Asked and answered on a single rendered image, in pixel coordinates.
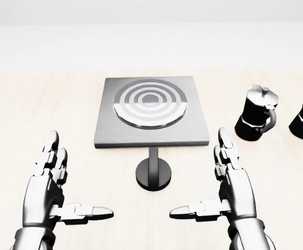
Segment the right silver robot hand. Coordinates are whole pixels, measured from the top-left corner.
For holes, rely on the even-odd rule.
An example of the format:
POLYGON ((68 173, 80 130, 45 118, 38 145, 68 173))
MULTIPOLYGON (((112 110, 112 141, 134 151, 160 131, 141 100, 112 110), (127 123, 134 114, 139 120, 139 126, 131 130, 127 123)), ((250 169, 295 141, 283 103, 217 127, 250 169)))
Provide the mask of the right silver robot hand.
POLYGON ((240 218, 256 217, 256 203, 253 189, 239 153, 225 128, 218 131, 219 143, 214 147, 215 177, 221 182, 219 201, 203 200, 196 205, 175 208, 169 213, 172 219, 194 219, 216 221, 225 216, 229 222, 240 218))

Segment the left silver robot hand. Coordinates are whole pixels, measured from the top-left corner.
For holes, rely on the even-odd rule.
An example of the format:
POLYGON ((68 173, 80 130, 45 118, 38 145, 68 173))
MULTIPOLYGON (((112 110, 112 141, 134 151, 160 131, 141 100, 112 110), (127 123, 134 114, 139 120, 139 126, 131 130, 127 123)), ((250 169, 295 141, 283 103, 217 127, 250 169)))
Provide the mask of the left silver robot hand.
POLYGON ((53 230, 57 222, 76 225, 114 217, 109 208, 64 204, 62 186, 68 176, 68 155, 64 148, 58 147, 59 135, 53 130, 35 162, 35 173, 27 186, 22 225, 53 230))

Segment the flat grey stove plate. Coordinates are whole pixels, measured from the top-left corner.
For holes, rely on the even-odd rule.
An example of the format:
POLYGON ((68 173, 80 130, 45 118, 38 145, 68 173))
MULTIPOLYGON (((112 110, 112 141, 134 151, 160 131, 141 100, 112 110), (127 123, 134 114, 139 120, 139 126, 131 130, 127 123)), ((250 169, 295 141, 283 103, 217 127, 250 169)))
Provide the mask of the flat grey stove plate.
POLYGON ((206 146, 209 140, 192 76, 105 79, 95 148, 206 146))

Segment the round black stove knob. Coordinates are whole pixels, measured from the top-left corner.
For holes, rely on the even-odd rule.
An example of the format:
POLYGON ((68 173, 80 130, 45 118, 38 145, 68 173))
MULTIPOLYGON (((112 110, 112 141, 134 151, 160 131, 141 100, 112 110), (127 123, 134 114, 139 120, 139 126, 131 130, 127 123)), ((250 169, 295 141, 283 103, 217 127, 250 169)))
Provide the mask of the round black stove knob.
POLYGON ((149 157, 141 161, 136 168, 138 184, 148 191, 164 189, 169 185, 171 176, 171 168, 165 160, 159 158, 157 147, 150 147, 149 157))

